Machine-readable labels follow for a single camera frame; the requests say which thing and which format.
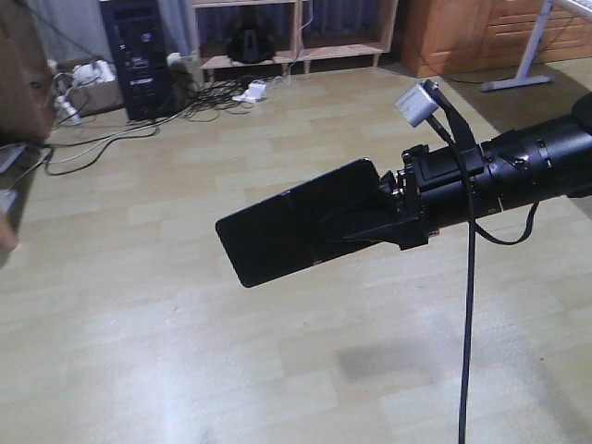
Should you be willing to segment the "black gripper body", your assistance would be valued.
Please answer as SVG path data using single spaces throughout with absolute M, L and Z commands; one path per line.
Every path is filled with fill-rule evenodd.
M 477 218 L 502 209 L 493 176 L 480 146 L 461 152 L 465 162 Z M 469 219 L 468 196 L 452 149 L 431 151 L 416 145 L 402 153 L 403 168 L 379 180 L 382 191 L 394 199 L 393 243 L 409 250 L 449 226 Z

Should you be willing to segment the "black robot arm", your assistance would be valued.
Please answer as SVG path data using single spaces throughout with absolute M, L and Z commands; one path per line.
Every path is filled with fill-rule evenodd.
M 591 97 L 563 117 L 510 130 L 462 152 L 471 189 L 462 183 L 453 151 L 415 145 L 401 155 L 404 168 L 382 179 L 379 201 L 347 212 L 337 222 L 344 241 L 384 241 L 411 249 L 439 229 L 529 206 L 531 234 L 537 204 L 591 193 Z

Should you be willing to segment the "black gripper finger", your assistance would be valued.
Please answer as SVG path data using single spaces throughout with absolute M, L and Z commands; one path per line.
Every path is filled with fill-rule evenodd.
M 400 244 L 404 232 L 389 215 L 350 215 L 342 222 L 343 237 L 356 241 L 384 241 Z

